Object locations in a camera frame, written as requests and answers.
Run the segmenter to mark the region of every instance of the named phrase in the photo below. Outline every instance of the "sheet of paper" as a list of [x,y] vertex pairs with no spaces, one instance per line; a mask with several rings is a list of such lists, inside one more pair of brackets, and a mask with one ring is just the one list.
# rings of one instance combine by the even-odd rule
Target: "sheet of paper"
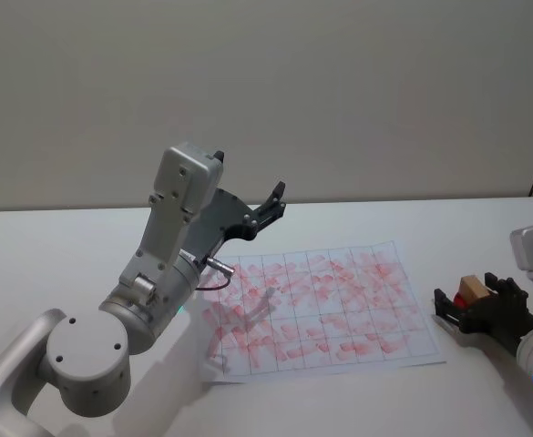
[[[244,382],[442,361],[393,241],[222,258],[198,297],[204,381]],[[225,282],[208,269],[201,287]]]

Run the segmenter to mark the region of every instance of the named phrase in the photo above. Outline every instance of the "tabletop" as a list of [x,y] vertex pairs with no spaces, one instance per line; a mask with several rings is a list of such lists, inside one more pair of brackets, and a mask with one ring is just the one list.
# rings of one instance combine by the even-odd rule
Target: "tabletop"
[[[107,296],[140,241],[148,210],[0,212],[0,350],[44,310],[89,310]],[[394,240],[424,310],[434,288],[492,271],[533,291],[509,233],[533,224],[533,198],[289,205],[253,242],[221,255],[364,246]],[[381,435],[533,436],[533,383],[503,351],[436,336],[446,363],[292,381],[205,385],[191,308],[131,358],[133,384],[107,416],[69,412],[46,387],[30,416],[58,437]],[[533,292],[529,307],[533,312]]]

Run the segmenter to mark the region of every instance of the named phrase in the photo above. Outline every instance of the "white wall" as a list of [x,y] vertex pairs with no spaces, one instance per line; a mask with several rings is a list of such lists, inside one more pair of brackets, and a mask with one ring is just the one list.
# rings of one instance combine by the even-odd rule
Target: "white wall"
[[143,203],[165,147],[299,200],[533,180],[533,0],[0,0],[0,208]]

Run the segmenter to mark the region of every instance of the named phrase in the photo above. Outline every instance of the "wooden block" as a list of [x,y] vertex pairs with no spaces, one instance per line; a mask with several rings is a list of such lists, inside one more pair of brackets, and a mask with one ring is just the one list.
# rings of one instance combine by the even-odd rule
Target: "wooden block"
[[489,296],[488,288],[485,287],[475,275],[463,276],[458,286],[458,294],[470,305],[475,300]]

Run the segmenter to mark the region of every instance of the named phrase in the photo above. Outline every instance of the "white table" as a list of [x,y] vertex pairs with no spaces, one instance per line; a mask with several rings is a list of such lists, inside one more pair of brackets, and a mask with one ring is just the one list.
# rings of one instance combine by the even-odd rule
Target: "white table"
[[[0,213],[0,348],[48,308],[95,308],[116,284],[147,216],[146,209]],[[452,295],[466,274],[492,271],[532,290],[508,241],[511,230],[530,224],[533,198],[290,205],[254,242],[232,242],[221,253],[394,239],[432,312],[433,289]],[[533,312],[533,293],[529,306]],[[182,313],[151,351],[131,359],[131,394],[115,412],[79,418],[46,387],[30,415],[59,437],[533,436],[533,384],[512,361],[436,333],[445,364],[201,392],[195,330]]]

